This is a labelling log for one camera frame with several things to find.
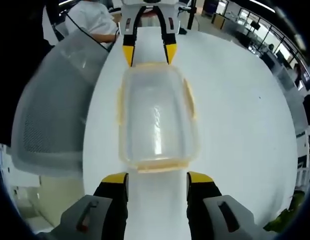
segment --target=white shirt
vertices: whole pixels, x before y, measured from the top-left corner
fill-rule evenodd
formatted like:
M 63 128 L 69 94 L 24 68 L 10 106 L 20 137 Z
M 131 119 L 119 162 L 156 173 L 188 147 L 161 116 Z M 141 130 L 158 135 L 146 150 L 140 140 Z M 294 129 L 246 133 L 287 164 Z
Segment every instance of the white shirt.
M 115 34 L 118 29 L 113 21 L 114 17 L 99 2 L 80 1 L 71 8 L 68 15 L 79 27 L 91 34 Z M 68 16 L 65 18 L 65 25 L 69 34 L 78 29 Z

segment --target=office chair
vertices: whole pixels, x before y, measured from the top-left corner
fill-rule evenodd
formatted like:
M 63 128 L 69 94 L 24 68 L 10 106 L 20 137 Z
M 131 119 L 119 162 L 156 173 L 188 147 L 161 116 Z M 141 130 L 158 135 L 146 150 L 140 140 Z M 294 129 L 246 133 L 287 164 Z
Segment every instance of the office chair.
M 108 52 L 79 29 L 60 41 L 26 85 L 14 116 L 16 168 L 80 177 L 86 117 Z

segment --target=clear plastic container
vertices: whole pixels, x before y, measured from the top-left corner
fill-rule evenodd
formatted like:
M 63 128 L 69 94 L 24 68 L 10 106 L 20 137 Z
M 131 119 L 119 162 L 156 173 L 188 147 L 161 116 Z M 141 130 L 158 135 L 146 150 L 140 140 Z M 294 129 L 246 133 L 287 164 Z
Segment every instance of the clear plastic container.
M 118 121 L 120 158 L 139 172 L 185 168 L 195 157 L 194 102 L 172 65 L 143 64 L 125 72 Z

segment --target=black pole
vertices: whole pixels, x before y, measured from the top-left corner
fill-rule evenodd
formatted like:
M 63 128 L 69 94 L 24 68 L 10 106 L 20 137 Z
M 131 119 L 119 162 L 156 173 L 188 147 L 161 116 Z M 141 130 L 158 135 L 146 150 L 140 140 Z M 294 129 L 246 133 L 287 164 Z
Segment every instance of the black pole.
M 187 24 L 188 30 L 191 30 L 191 28 L 192 28 L 193 21 L 194 21 L 194 15 L 197 11 L 196 1 L 197 0 L 191 0 L 191 3 L 190 3 L 189 19 L 188 19 L 188 24 Z

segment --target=monitor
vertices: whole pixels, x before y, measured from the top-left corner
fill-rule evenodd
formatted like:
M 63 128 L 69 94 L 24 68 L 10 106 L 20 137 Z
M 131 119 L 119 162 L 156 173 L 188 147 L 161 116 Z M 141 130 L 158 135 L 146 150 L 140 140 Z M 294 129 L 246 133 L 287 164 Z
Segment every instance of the monitor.
M 256 30 L 260 29 L 261 27 L 257 21 L 252 21 L 250 25 Z

